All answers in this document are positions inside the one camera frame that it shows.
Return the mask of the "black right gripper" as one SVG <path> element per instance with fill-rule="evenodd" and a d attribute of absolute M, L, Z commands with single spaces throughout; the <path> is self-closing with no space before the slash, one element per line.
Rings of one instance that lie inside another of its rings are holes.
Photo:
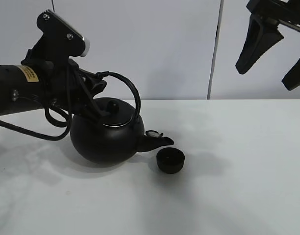
<path fill-rule="evenodd" d="M 252 14 L 245 43 L 235 65 L 239 74 L 248 72 L 265 52 L 284 38 L 278 30 L 279 22 L 300 27 L 300 0 L 250 0 L 246 8 Z M 286 73 L 282 83 L 289 91 L 300 86 L 300 59 Z"/>

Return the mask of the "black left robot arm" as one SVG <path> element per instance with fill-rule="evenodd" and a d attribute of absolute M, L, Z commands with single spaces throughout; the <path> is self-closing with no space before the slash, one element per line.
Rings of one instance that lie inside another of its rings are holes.
<path fill-rule="evenodd" d="M 50 9 L 37 18 L 42 36 L 20 65 L 0 65 L 0 116 L 42 108 L 102 121 L 109 112 L 93 97 L 106 82 L 82 70 L 73 57 L 84 57 L 90 44 Z"/>

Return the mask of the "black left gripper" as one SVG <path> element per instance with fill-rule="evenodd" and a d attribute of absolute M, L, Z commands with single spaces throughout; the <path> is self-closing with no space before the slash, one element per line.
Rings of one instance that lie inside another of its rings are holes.
<path fill-rule="evenodd" d="M 94 96 L 105 89 L 107 82 L 95 73 L 82 70 L 73 58 L 79 57 L 84 43 L 49 12 L 37 17 L 42 36 L 28 50 L 22 65 L 39 70 L 43 77 L 45 101 L 76 114 L 76 126 L 103 125 L 110 113 L 103 110 Z"/>

